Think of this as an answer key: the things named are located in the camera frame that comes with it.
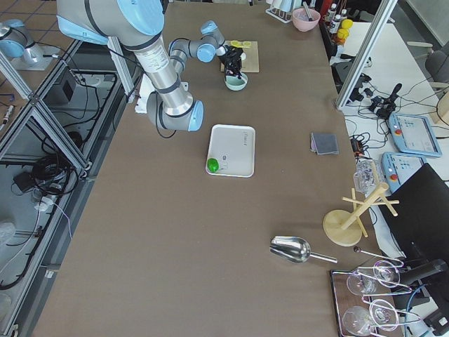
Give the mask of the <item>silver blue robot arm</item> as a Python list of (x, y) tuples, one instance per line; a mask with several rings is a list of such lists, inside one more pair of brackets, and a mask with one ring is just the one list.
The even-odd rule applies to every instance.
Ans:
[(68, 37), (105, 45), (116, 37), (134, 53), (154, 93), (147, 112), (155, 126), (174, 131), (197, 131), (203, 122), (203, 103), (183, 87), (181, 74), (188, 58), (210, 62), (219, 58), (226, 81), (244, 88), (242, 49), (230, 46), (212, 20), (201, 26), (201, 39), (163, 43), (164, 7), (161, 1), (58, 1), (60, 31)]
[(36, 66), (43, 60), (43, 49), (28, 32), (23, 21), (1, 22), (1, 52), (26, 66)]

